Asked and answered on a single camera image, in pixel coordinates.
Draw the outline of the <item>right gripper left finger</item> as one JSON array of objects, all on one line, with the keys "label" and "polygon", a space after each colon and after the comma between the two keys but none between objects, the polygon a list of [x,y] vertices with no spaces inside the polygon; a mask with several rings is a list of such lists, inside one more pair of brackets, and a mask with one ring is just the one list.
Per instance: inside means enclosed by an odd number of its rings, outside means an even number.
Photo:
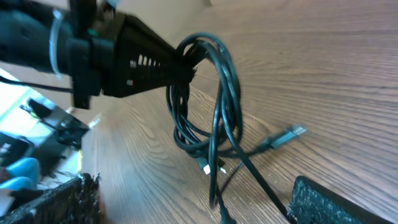
[{"label": "right gripper left finger", "polygon": [[99,186],[99,177],[84,173],[54,189],[12,190],[1,223],[100,223]]}]

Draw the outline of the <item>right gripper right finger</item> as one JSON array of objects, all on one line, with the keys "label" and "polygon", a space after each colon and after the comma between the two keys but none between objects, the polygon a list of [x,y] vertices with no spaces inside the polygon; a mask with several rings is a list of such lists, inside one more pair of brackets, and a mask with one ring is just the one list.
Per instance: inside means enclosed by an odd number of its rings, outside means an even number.
[{"label": "right gripper right finger", "polygon": [[389,221],[356,205],[306,176],[296,178],[288,214],[297,223],[388,224]]}]

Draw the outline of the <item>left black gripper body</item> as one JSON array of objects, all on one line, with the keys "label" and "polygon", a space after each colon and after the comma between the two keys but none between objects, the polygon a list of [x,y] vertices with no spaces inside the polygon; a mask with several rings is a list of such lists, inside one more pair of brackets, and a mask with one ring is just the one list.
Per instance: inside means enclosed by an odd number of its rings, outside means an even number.
[{"label": "left black gripper body", "polygon": [[70,1],[73,36],[67,40],[68,72],[72,77],[74,107],[88,110],[92,96],[101,93],[103,80],[114,64],[125,14],[118,1]]}]

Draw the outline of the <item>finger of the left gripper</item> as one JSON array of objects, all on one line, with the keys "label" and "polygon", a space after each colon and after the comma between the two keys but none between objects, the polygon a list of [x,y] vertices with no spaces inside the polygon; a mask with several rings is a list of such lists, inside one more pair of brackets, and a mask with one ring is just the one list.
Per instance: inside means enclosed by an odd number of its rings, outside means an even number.
[{"label": "finger of the left gripper", "polygon": [[170,85],[186,85],[195,71],[169,43],[140,19],[118,14],[113,66],[103,81],[103,94],[124,98]]}]

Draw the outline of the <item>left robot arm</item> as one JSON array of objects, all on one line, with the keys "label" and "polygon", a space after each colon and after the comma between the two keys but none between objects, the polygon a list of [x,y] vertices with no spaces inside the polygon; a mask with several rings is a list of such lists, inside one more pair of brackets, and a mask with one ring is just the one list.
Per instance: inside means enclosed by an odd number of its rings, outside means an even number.
[{"label": "left robot arm", "polygon": [[108,1],[71,1],[67,11],[35,1],[1,2],[1,60],[72,79],[73,105],[163,86],[186,88],[198,50],[174,48]]}]

